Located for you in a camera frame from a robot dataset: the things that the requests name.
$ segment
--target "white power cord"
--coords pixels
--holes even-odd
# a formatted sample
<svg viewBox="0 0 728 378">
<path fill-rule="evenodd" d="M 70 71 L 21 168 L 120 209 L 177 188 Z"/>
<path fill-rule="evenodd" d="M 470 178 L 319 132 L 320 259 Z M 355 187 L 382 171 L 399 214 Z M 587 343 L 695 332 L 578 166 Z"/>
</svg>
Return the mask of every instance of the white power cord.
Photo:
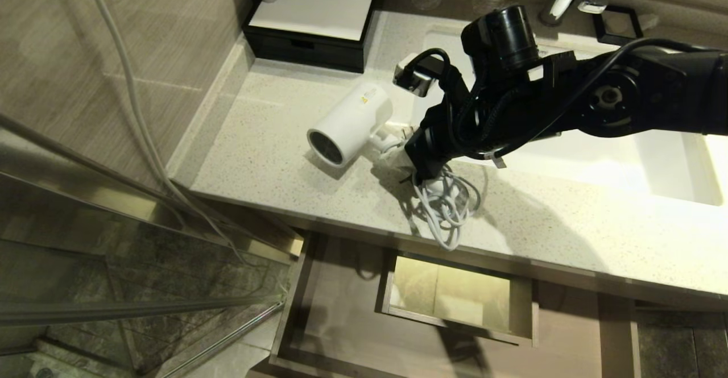
<svg viewBox="0 0 728 378">
<path fill-rule="evenodd" d="M 460 228 L 481 206 L 481 194 L 478 189 L 460 176 L 456 176 L 447 165 L 442 168 L 440 176 L 436 179 L 422 181 L 421 184 L 417 184 L 415 175 L 412 175 L 412 186 L 419 198 L 419 207 L 427 220 L 427 226 L 437 244 L 447 251 L 455 250 L 460 245 Z M 473 189 L 475 194 L 475 205 L 472 210 L 468 207 L 470 189 Z M 443 228 L 449 231 L 447 238 L 442 235 Z"/>
<path fill-rule="evenodd" d="M 143 145 L 144 150 L 146 152 L 146 157 L 149 159 L 149 162 L 151 163 L 154 173 L 161 179 L 161 181 L 164 183 L 164 186 L 166 186 L 169 191 L 172 192 L 172 194 L 175 195 L 175 197 L 182 202 L 183 204 L 189 206 L 194 212 L 196 212 L 201 217 L 205 218 L 206 222 L 209 223 L 210 227 L 215 230 L 215 232 L 220 235 L 223 240 L 230 246 L 232 251 L 235 253 L 235 256 L 237 256 L 237 259 L 242 262 L 242 264 L 245 264 L 247 266 L 251 267 L 263 267 L 262 265 L 255 265 L 251 264 L 249 261 L 245 260 L 240 253 L 235 248 L 234 243 L 230 238 L 216 225 L 214 220 L 211 219 L 207 215 L 206 212 L 204 212 L 201 208 L 197 207 L 192 200 L 190 200 L 185 194 L 182 194 L 180 189 L 177 188 L 177 186 L 172 183 L 171 180 L 169 180 L 169 176 L 167 175 L 167 169 L 162 163 L 162 158 L 159 157 L 159 153 L 156 150 L 156 145 L 154 145 L 154 142 L 151 138 L 151 135 L 149 134 L 149 129 L 146 125 L 146 121 L 144 120 L 144 116 L 141 113 L 141 108 L 139 106 L 139 98 L 137 94 L 136 89 L 136 82 L 134 80 L 134 73 L 132 72 L 131 62 L 129 60 L 129 55 L 127 53 L 127 48 L 124 45 L 124 42 L 122 41 L 121 34 L 119 33 L 119 29 L 117 29 L 117 24 L 114 23 L 114 18 L 111 17 L 111 13 L 109 13 L 109 8 L 106 5 L 106 2 L 104 0 L 94 0 L 96 2 L 96 6 L 98 7 L 99 12 L 101 13 L 101 17 L 104 18 L 104 22 L 106 23 L 106 26 L 109 28 L 109 32 L 111 33 L 112 38 L 114 39 L 114 45 L 117 47 L 117 51 L 119 52 L 119 58 L 122 62 L 122 67 L 124 68 L 124 76 L 127 81 L 127 90 L 129 92 L 129 101 L 131 103 L 132 112 L 134 114 L 134 119 L 139 127 L 139 130 L 141 132 L 141 137 L 143 139 Z"/>
</svg>

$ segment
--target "white paper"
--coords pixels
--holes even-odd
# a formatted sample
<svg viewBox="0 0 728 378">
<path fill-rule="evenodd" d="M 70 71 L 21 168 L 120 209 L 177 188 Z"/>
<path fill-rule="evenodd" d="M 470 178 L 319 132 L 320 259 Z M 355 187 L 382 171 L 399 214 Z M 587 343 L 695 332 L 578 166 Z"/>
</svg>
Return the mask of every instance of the white paper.
<svg viewBox="0 0 728 378">
<path fill-rule="evenodd" d="M 276 0 L 260 3 L 250 25 L 276 30 L 361 38 L 371 0 Z"/>
</svg>

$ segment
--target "white speckled countertop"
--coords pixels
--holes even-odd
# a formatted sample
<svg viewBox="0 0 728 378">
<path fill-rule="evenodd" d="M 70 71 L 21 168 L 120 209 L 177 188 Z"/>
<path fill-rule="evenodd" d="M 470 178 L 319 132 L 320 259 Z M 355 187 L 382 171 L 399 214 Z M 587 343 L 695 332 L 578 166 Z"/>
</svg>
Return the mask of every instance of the white speckled countertop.
<svg viewBox="0 0 728 378">
<path fill-rule="evenodd" d="M 399 183 L 401 175 L 374 168 L 367 152 L 345 171 L 335 171 L 317 161 L 306 141 L 307 129 L 362 80 L 385 87 L 395 104 L 394 120 L 408 121 L 413 97 L 391 85 L 395 64 L 409 52 L 421 51 L 426 31 L 460 30 L 466 22 L 384 11 L 374 24 L 364 75 L 255 60 L 191 189 L 294 217 L 434 244 L 426 223 L 409 213 L 414 194 L 408 183 Z M 538 36 L 539 28 L 533 26 Z M 728 155 L 723 138 L 710 137 L 708 143 L 712 155 Z M 713 162 L 722 189 L 728 189 L 728 165 Z M 483 207 L 464 228 L 462 249 L 728 294 L 725 204 L 465 163 L 452 163 L 452 168 L 483 189 L 484 196 Z"/>
</svg>

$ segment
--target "tissue box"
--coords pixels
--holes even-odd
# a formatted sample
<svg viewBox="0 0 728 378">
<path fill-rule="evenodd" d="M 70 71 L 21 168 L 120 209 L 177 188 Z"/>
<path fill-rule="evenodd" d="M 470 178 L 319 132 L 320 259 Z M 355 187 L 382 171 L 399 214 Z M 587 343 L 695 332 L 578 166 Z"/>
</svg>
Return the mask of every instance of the tissue box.
<svg viewBox="0 0 728 378">
<path fill-rule="evenodd" d="M 242 30 L 256 57 L 364 72 L 381 0 L 256 0 Z"/>
</svg>

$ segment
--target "sink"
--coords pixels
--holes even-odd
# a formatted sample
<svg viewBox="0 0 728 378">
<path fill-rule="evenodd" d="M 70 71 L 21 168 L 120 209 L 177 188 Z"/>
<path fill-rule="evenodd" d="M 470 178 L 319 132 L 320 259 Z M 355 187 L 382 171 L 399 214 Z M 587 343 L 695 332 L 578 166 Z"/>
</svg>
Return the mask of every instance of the sink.
<svg viewBox="0 0 728 378">
<path fill-rule="evenodd" d="M 541 56 L 564 52 L 567 47 L 540 44 Z M 429 31 L 424 48 L 440 47 L 450 55 L 468 87 L 475 75 L 470 57 L 460 44 L 460 31 Z M 590 59 L 604 51 L 575 49 L 577 59 Z M 531 70 L 531 79 L 543 72 Z M 416 98 L 411 124 L 419 125 L 424 112 L 440 103 L 442 90 L 434 86 L 425 98 Z M 640 194 L 655 194 L 708 205 L 722 204 L 708 148 L 699 134 L 652 130 L 616 139 L 596 138 L 578 130 L 561 137 L 524 145 L 504 158 L 508 169 L 610 186 Z M 490 161 L 458 161 L 493 165 Z"/>
</svg>

